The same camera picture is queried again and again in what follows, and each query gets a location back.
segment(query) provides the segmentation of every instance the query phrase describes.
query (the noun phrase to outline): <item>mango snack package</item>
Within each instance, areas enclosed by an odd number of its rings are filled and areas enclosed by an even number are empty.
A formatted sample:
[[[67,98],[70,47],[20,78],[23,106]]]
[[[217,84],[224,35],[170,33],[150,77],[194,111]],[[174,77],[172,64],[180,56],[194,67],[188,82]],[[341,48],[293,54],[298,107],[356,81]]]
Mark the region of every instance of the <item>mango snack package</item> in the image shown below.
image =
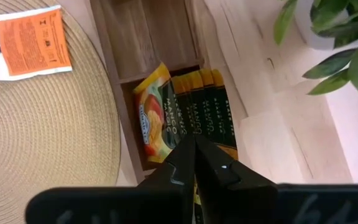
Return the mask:
[[[200,75],[204,83],[203,109],[207,129],[207,133],[205,134],[205,136],[210,140],[220,141],[222,139],[222,134],[219,132],[218,129],[217,110],[214,110],[215,108],[213,108],[213,98],[216,94],[216,88],[214,85],[212,72],[209,69],[201,69]]]
[[[206,134],[206,118],[203,108],[204,102],[204,83],[199,71],[191,72],[186,75],[183,75],[186,78],[187,83],[190,85],[190,95],[191,95],[191,110],[193,112],[193,121],[194,121],[194,134]]]
[[[161,163],[186,134],[167,67],[161,63],[134,94],[147,159]]]
[[[200,118],[204,120],[201,123],[201,129],[203,130],[202,134],[208,139],[213,140],[215,137],[214,120],[216,120],[216,117],[213,117],[214,111],[212,111],[210,104],[210,99],[213,96],[215,89],[212,73],[208,69],[202,69],[190,73],[188,77],[192,87],[191,95],[196,98],[193,108],[198,110],[196,114],[203,115],[200,116]],[[196,182],[194,187],[194,218],[195,223],[204,223],[203,210],[201,208],[201,200]]]
[[[215,144],[231,157],[238,160],[239,156],[237,151],[236,136],[234,134],[229,98],[227,97],[223,77],[222,74],[216,69],[212,71],[212,77],[216,88],[216,94],[213,96],[212,100],[216,102],[215,105],[217,108],[219,108],[217,110],[219,118],[218,126],[223,134],[222,141],[216,142]]]
[[[181,117],[186,128],[187,133],[192,133],[194,128],[193,115],[189,109],[191,100],[188,98],[189,92],[186,92],[184,83],[182,83],[182,77],[171,78],[173,89],[177,96],[178,107],[180,109]]]

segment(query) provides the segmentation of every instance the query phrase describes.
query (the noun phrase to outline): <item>wooden tray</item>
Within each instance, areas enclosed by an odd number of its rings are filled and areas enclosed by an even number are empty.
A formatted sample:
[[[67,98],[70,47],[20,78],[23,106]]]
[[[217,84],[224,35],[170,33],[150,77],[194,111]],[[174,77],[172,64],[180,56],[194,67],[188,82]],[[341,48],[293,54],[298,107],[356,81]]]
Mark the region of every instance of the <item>wooden tray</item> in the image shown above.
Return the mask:
[[[109,81],[138,182],[147,162],[133,89],[160,62],[173,73],[199,69],[191,0],[91,0]]]

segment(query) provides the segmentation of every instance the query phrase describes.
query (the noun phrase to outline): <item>woven placemat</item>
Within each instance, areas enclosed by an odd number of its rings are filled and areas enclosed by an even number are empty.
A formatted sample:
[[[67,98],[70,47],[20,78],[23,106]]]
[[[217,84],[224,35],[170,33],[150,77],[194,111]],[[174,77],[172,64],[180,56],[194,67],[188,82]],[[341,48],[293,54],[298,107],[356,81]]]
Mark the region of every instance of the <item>woven placemat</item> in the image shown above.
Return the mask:
[[[0,0],[0,14],[56,5]],[[116,104],[95,49],[62,9],[73,72],[0,81],[0,223],[24,223],[27,202],[60,186],[112,186],[119,170]]]

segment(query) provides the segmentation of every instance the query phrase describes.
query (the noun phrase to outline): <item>black plastic object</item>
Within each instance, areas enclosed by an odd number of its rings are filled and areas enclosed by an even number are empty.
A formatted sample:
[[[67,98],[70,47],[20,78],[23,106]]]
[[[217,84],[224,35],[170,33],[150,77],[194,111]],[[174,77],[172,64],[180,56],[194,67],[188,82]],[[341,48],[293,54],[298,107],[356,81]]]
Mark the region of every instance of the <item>black plastic object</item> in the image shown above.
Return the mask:
[[[358,185],[277,185],[188,135],[138,187],[52,189],[28,224],[191,223],[194,176],[206,223],[358,224]]]

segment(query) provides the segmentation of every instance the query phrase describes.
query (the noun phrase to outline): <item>orange packet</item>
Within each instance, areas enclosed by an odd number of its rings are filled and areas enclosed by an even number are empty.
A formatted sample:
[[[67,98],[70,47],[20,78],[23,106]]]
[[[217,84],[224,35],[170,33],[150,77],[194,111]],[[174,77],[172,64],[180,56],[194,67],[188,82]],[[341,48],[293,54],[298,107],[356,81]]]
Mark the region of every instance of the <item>orange packet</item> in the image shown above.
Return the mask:
[[[60,8],[0,15],[0,80],[72,71]]]

